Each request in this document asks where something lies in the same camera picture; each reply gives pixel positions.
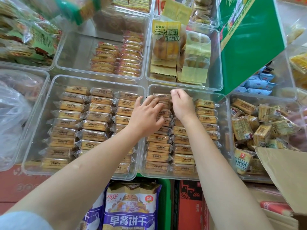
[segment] green basket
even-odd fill
[[[171,182],[169,179],[154,178],[159,184],[162,185],[159,194],[158,205],[158,229],[170,230],[171,229],[171,215],[172,215],[172,201],[171,201]]]

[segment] transparent storage box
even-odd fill
[[[165,86],[165,85],[156,85],[152,84],[148,87],[148,96],[152,95],[153,93],[170,93],[173,87]],[[236,162],[234,157],[233,147],[231,143],[233,141],[232,134],[231,134],[231,117],[229,111],[229,102],[228,98],[219,93],[210,93],[205,92],[202,90],[192,90],[192,89],[184,89],[192,98],[193,101],[201,98],[205,100],[212,100],[218,104],[220,107],[216,108],[218,111],[218,125],[220,127],[220,139],[218,140],[222,147],[220,148],[221,153],[227,159],[229,164],[235,170]],[[145,154],[147,151],[146,143],[144,144],[144,148],[142,149],[142,164],[140,166],[140,173],[144,177],[151,177],[151,178],[167,178],[167,179],[184,179],[184,180],[199,180],[198,175],[187,175],[187,174],[175,174],[172,172],[151,172],[145,168]]]
[[[228,95],[228,101],[230,102],[229,105],[232,104],[232,101],[235,98],[239,98],[243,101],[246,101],[252,105],[258,106],[259,104],[269,104],[270,106],[274,105],[285,105],[289,108],[290,111],[297,113],[297,115],[300,118],[297,118],[295,121],[290,118],[291,121],[294,121],[297,125],[302,126],[301,131],[299,134],[296,134],[294,136],[291,136],[289,139],[289,143],[293,146],[298,148],[299,150],[306,151],[306,147],[304,146],[303,142],[307,141],[307,135],[306,135],[306,126],[305,121],[303,120],[303,114],[301,106],[296,101],[287,100],[284,98],[278,98],[273,96],[263,96],[258,94],[249,94],[249,93],[240,93],[240,92],[232,92]],[[231,147],[233,147],[232,151],[235,150],[235,146],[232,143]],[[256,176],[256,175],[239,175],[239,177],[246,181],[257,181],[257,182],[263,182],[263,183],[270,183],[271,179],[270,177],[265,176]]]
[[[189,23],[187,26],[187,30],[195,31],[201,34],[205,34],[209,36],[211,40],[211,57],[210,57],[210,66],[208,69],[207,82],[203,85],[194,85],[187,83],[179,83],[179,82],[170,82],[170,81],[162,81],[158,79],[150,78],[150,64],[152,58],[153,51],[153,42],[152,42],[152,27],[149,29],[150,35],[150,44],[148,50],[148,62],[146,66],[146,78],[147,80],[155,83],[163,83],[171,86],[178,86],[184,88],[196,88],[196,89],[206,89],[210,92],[221,91],[223,89],[223,74],[222,74],[222,60],[221,60],[221,44],[220,44],[220,33],[213,28],[209,28],[205,25]]]
[[[80,33],[69,32],[67,34],[56,58],[56,66],[59,69],[74,72],[140,80],[144,76],[146,67],[146,45],[150,40],[150,37],[148,37],[150,22],[149,17],[127,11],[115,11],[111,8],[99,11],[92,21],[88,21],[82,26],[83,29]],[[123,44],[123,31],[126,30],[144,34],[143,62],[140,76],[133,77],[90,71],[90,61],[95,53],[97,43],[102,41],[121,46]]]
[[[23,131],[18,141],[15,153],[12,155],[12,157],[6,158],[5,160],[0,158],[0,171],[6,171],[9,170],[14,164],[21,163],[23,160],[26,147],[30,143],[30,135],[34,130],[33,126],[38,122],[37,112],[41,110],[46,97],[46,93],[48,91],[47,88],[50,81],[50,75],[49,73],[42,70],[30,69],[22,66],[0,64],[0,69],[12,69],[32,73],[36,76],[39,76],[43,81],[40,92],[37,95],[37,99],[34,102],[31,102],[31,105],[33,106],[32,111],[30,112],[29,118],[23,127]]]
[[[47,120],[54,118],[54,116],[51,114],[50,111],[57,109],[53,101],[59,100],[58,93],[62,92],[64,88],[69,85],[80,85],[88,88],[92,87],[108,88],[112,89],[113,92],[126,91],[126,92],[137,93],[140,96],[144,96],[145,94],[145,89],[142,86],[138,85],[127,85],[127,84],[107,82],[107,81],[97,81],[97,80],[81,78],[81,77],[73,77],[67,75],[55,76],[51,82],[51,86],[48,91],[47,98],[43,104],[43,107],[40,110],[36,110],[37,112],[39,112],[39,116],[37,118],[36,123],[33,122],[35,126],[31,135],[31,141],[30,141],[31,143],[29,143],[27,147],[25,157],[23,159],[21,166],[25,174],[53,175],[54,173],[57,172],[57,170],[43,169],[40,166],[41,164],[40,162],[43,156],[41,156],[39,152],[47,147],[46,143],[43,143],[42,140],[47,139],[49,137],[47,132],[50,129],[51,125],[47,124],[46,122]],[[112,179],[129,181],[136,176],[139,164],[138,163],[139,157],[143,150],[143,144],[144,144],[144,139],[141,139],[135,146],[137,153],[133,154],[134,163],[130,165],[129,174],[115,173]]]

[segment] light blue sleeve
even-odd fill
[[[50,224],[31,212],[11,212],[0,216],[0,229],[5,230],[53,230]]]

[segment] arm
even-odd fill
[[[218,230],[273,230],[247,187],[233,171],[198,120],[192,98],[172,90],[176,117],[189,136],[204,197]]]
[[[140,106],[141,99],[137,99],[127,127],[69,163],[9,212],[36,213],[55,230],[76,229],[132,147],[162,126],[163,117],[158,122],[156,118],[163,104],[157,104],[159,99],[149,96]]]

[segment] forearm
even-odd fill
[[[202,190],[217,228],[273,230],[258,203],[197,117],[183,124],[189,136]]]
[[[139,141],[129,126],[58,171],[9,211],[30,211],[54,229],[75,229]]]

